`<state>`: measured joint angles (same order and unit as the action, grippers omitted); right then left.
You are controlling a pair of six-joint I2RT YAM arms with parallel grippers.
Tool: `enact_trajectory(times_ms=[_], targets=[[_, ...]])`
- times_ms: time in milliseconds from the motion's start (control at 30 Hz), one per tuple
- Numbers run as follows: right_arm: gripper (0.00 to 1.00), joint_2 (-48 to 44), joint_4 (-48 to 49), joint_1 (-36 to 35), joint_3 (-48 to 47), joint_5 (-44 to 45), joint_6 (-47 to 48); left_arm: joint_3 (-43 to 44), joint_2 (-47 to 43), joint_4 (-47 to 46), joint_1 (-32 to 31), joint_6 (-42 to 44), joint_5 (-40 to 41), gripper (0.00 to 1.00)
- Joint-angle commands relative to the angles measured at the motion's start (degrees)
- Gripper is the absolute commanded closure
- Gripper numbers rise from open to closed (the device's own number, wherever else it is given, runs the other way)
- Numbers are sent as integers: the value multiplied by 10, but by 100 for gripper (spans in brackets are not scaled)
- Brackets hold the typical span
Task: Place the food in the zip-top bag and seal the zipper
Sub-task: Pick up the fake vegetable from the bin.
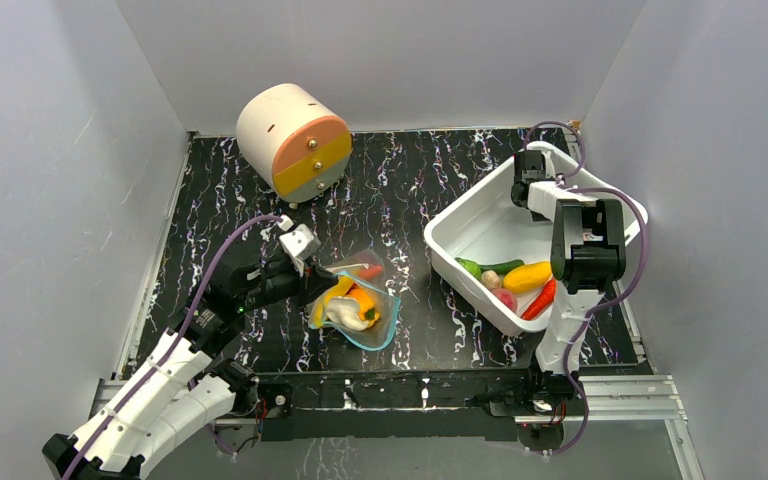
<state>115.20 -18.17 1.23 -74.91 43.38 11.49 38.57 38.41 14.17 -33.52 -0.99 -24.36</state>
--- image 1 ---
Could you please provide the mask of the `long yellow banana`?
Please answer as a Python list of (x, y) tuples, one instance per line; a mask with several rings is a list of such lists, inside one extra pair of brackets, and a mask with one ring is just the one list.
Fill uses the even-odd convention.
[(345, 296), (355, 284), (355, 281), (350, 276), (338, 275), (337, 279), (338, 282), (335, 286), (328, 289), (314, 301), (308, 319), (308, 326), (311, 329), (321, 329), (324, 326), (328, 318), (326, 309), (329, 303), (336, 297)]

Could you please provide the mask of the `white garlic head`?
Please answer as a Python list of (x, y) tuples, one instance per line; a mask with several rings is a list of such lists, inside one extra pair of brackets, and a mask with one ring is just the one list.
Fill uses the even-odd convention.
[(328, 320), (350, 331), (360, 332), (368, 329), (367, 323), (358, 317), (359, 305), (350, 297), (336, 297), (326, 309)]

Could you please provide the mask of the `clear blue zip bag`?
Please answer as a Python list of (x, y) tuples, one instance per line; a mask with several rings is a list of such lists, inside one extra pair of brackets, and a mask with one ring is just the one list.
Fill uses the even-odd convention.
[(359, 349), (375, 352), (392, 341), (401, 301), (386, 288), (387, 267), (371, 249), (325, 268), (337, 284), (306, 310), (311, 330), (333, 329)]

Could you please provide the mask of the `yellow bell pepper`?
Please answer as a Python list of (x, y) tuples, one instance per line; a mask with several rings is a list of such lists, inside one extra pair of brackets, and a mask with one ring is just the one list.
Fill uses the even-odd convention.
[(354, 286), (348, 296), (354, 299), (359, 305), (358, 317), (361, 321), (367, 323), (367, 326), (374, 325), (380, 318), (380, 313), (376, 307), (376, 297), (370, 291), (359, 286)]

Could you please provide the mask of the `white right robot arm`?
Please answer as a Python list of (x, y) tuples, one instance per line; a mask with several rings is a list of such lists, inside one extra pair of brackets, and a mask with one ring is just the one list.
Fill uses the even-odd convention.
[(564, 190), (550, 177), (543, 154), (534, 150), (514, 155), (511, 200), (533, 220), (551, 224), (549, 263), (556, 294), (535, 357), (544, 373), (572, 374), (578, 370), (579, 329), (606, 288), (625, 272), (623, 203)]

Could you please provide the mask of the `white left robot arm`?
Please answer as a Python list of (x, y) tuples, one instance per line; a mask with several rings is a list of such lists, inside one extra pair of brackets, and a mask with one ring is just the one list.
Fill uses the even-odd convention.
[(198, 430), (231, 413), (254, 411), (254, 376), (217, 358), (253, 310), (293, 300), (304, 307), (338, 282), (305, 260), (275, 254), (263, 264), (219, 262), (127, 383), (84, 425), (43, 446), (56, 479), (145, 479)]

